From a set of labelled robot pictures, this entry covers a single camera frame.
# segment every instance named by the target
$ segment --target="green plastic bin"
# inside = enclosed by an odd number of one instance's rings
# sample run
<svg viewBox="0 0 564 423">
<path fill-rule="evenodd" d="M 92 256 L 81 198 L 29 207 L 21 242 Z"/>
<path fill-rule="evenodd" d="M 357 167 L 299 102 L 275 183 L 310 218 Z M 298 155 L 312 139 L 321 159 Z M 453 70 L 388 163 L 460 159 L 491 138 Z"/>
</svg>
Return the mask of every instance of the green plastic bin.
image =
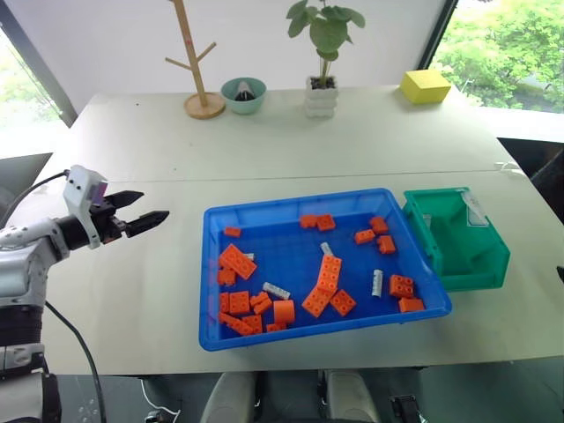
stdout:
<svg viewBox="0 0 564 423">
<path fill-rule="evenodd" d="M 406 191 L 404 215 L 447 291 L 500 288 L 509 249 L 488 218 L 488 226 L 469 224 L 465 191 Z"/>
</svg>

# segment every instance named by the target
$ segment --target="wooden coat rack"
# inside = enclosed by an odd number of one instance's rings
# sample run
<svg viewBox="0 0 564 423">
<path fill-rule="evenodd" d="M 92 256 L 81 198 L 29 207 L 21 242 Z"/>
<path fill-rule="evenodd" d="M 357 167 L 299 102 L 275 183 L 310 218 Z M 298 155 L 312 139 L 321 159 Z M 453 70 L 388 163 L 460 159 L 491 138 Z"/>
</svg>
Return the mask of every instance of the wooden coat rack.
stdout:
<svg viewBox="0 0 564 423">
<path fill-rule="evenodd" d="M 216 43 L 213 42 L 210 44 L 210 46 L 204 50 L 200 56 L 197 56 L 196 51 L 194 50 L 194 41 L 192 40 L 192 36 L 190 34 L 188 15 L 186 14 L 186 9 L 184 8 L 184 2 L 183 0 L 171 1 L 174 3 L 176 16 L 178 18 L 178 23 L 180 24 L 182 40 L 184 41 L 186 53 L 188 54 L 189 66 L 169 57 L 165 57 L 165 60 L 169 63 L 175 64 L 176 66 L 180 66 L 183 69 L 191 71 L 192 76 L 194 77 L 197 94 L 191 95 L 186 99 L 186 101 L 184 101 L 184 110 L 186 110 L 186 113 L 196 119 L 211 119 L 220 115 L 225 110 L 226 103 L 218 94 L 207 93 L 205 91 L 198 62 L 212 51 L 212 49 L 216 46 Z"/>
</svg>

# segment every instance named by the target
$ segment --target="teal bowl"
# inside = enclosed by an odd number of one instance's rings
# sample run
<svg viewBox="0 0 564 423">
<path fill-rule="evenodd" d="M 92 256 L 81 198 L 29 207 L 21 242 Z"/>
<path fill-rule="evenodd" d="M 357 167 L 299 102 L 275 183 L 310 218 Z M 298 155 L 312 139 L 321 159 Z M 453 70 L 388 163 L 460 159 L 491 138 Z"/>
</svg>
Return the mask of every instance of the teal bowl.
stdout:
<svg viewBox="0 0 564 423">
<path fill-rule="evenodd" d="M 235 101 L 235 95 L 237 95 L 237 89 L 241 81 L 249 84 L 250 89 L 253 90 L 255 95 L 254 100 Z M 265 94 L 266 85 L 263 81 L 255 78 L 231 79 L 221 87 L 221 95 L 226 99 L 227 106 L 238 115 L 252 115 L 255 113 L 263 104 Z"/>
</svg>

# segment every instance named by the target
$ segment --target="yellow block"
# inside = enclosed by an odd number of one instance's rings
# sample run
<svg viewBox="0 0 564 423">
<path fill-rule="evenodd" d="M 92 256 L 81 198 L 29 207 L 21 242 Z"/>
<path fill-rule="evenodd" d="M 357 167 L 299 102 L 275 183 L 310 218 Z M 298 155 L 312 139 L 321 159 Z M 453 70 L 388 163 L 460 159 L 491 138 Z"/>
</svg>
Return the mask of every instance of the yellow block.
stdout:
<svg viewBox="0 0 564 423">
<path fill-rule="evenodd" d="M 439 103 L 449 93 L 450 83 L 437 70 L 410 70 L 399 89 L 414 104 Z"/>
</svg>

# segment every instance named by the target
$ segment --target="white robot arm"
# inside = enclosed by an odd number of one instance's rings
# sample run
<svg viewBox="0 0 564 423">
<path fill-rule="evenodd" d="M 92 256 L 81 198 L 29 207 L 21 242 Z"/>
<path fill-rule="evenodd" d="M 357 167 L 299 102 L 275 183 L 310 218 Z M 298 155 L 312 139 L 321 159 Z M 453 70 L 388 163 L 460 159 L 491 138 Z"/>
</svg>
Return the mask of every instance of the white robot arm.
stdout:
<svg viewBox="0 0 564 423">
<path fill-rule="evenodd" d="M 143 193 L 104 197 L 106 187 L 100 174 L 73 166 L 63 193 L 69 216 L 0 229 L 0 422 L 61 418 L 56 377 L 48 372 L 41 343 L 49 268 L 74 249 L 96 249 L 121 238 L 122 232 L 141 234 L 168 216 L 168 211 L 153 211 L 121 221 L 115 211 Z"/>
</svg>

